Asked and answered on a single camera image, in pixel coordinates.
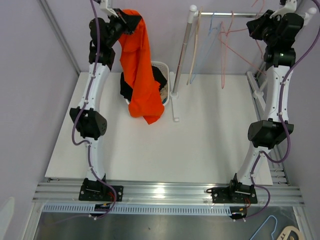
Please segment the beige wooden hanger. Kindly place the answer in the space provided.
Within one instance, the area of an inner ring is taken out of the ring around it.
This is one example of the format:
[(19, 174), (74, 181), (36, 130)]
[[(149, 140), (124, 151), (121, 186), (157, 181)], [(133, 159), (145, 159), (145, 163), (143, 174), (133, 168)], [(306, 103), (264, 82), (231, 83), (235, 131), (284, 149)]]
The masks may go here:
[(187, 83), (186, 83), (187, 86), (191, 83), (193, 70), (194, 70), (195, 62), (196, 62), (197, 49), (198, 49), (198, 38), (199, 38), (199, 30), (200, 30), (200, 22), (201, 22), (200, 19), (201, 19), (201, 17), (199, 16), (197, 18), (196, 27), (195, 27), (195, 31), (194, 31), (193, 55), (192, 55), (192, 62), (191, 62), (190, 71), (188, 74)]

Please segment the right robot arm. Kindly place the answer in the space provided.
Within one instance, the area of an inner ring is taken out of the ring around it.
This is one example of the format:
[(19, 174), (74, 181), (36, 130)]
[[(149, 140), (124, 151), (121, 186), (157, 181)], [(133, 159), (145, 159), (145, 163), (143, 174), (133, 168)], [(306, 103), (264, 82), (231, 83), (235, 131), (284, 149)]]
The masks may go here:
[(267, 94), (262, 120), (249, 126), (250, 145), (244, 163), (227, 189), (228, 198), (235, 203), (254, 195), (259, 161), (268, 158), (269, 152), (282, 141), (291, 142), (294, 125), (289, 123), (287, 105), (290, 79), (296, 63), (293, 44), (303, 28), (304, 19), (293, 10), (267, 10), (246, 25), (251, 38), (266, 43), (263, 60)]

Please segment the pink wire hanger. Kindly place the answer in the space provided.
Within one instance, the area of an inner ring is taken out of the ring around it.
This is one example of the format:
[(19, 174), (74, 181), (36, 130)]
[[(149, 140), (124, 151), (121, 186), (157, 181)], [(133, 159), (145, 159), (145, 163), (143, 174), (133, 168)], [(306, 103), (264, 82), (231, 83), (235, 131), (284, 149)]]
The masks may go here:
[(248, 37), (247, 28), (234, 29), (228, 35), (228, 51), (227, 51), (227, 66), (232, 63), (233, 67), (239, 68), (240, 63), (234, 59), (228, 59), (228, 52), (236, 55), (242, 63), (247, 64), (249, 70), (254, 70), (259, 74), (265, 75), (263, 70), (263, 51), (257, 40), (252, 40)]
[(221, 88), (225, 88), (226, 83), (226, 67), (227, 67), (227, 55), (228, 55), (228, 38), (231, 32), (231, 28), (234, 22), (234, 13), (231, 12), (231, 20), (228, 28), (226, 29), (224, 21), (220, 24), (219, 42), (221, 50), (220, 69), (221, 69)]

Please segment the black t shirt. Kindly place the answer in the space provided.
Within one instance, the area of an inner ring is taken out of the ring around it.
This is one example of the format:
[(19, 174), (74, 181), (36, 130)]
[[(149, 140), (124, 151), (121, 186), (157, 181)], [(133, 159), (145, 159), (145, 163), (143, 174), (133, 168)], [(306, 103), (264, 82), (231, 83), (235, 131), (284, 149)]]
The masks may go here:
[[(154, 79), (159, 83), (160, 92), (160, 90), (168, 83), (168, 81), (158, 67), (152, 66), (152, 73)], [(133, 94), (133, 89), (125, 82), (123, 72), (120, 75), (120, 94), (128, 101), (131, 100)]]

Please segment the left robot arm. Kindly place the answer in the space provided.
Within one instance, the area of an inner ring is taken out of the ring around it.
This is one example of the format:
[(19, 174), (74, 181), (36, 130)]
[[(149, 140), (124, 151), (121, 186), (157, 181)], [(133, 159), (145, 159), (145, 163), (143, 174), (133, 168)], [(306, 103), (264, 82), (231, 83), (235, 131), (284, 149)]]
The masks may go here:
[(115, 59), (114, 44), (122, 35), (135, 32), (142, 16), (128, 14), (118, 8), (108, 11), (108, 22), (95, 17), (89, 23), (89, 76), (83, 96), (77, 107), (69, 110), (73, 122), (72, 132), (82, 137), (74, 145), (84, 144), (88, 160), (88, 172), (83, 180), (79, 197), (85, 196), (101, 201), (107, 197), (111, 187), (106, 185), (106, 171), (103, 164), (103, 136), (107, 131), (107, 120), (100, 114), (103, 88), (112, 70)]

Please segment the blue wire hanger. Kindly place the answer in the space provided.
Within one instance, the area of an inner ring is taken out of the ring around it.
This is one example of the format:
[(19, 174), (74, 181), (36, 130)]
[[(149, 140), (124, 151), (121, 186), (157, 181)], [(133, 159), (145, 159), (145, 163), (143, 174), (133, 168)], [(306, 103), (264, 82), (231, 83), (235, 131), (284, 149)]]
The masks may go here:
[(221, 24), (219, 23), (217, 26), (213, 26), (213, 21), (215, 18), (215, 13), (214, 12), (211, 17), (210, 17), (210, 25), (207, 31), (207, 35), (204, 38), (203, 42), (201, 45), (199, 45), (199, 35), (200, 35), (200, 27), (201, 27), (201, 20), (204, 15), (201, 14), (200, 18), (200, 26), (199, 26), (199, 34), (198, 34), (198, 46), (197, 46), (197, 53), (196, 53), (196, 59), (195, 59), (195, 65), (192, 73), (192, 78), (190, 85), (193, 83), (195, 80), (196, 76), (200, 73), (202, 70), (203, 66), (205, 65), (206, 60), (209, 57), (209, 54), (211, 52), (211, 49), (213, 48), (217, 38), (218, 38), (218, 33), (221, 30)]

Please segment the orange t shirt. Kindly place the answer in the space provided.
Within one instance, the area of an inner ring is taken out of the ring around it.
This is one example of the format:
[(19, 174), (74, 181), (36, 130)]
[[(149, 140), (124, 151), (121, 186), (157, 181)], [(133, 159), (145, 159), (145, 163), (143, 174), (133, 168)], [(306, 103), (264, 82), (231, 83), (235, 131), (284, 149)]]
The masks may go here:
[(125, 82), (132, 88), (128, 110), (133, 118), (143, 117), (149, 124), (160, 119), (165, 107), (159, 92), (160, 84), (154, 79), (147, 25), (141, 19), (132, 34), (119, 38), (120, 63)]

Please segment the beige t shirt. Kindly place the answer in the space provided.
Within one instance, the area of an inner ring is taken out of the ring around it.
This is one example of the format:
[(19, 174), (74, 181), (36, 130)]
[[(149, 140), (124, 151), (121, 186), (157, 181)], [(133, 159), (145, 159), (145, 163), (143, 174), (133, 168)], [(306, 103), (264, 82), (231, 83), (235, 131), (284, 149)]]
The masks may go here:
[(168, 83), (160, 90), (161, 101), (163, 102), (165, 98), (168, 97)]

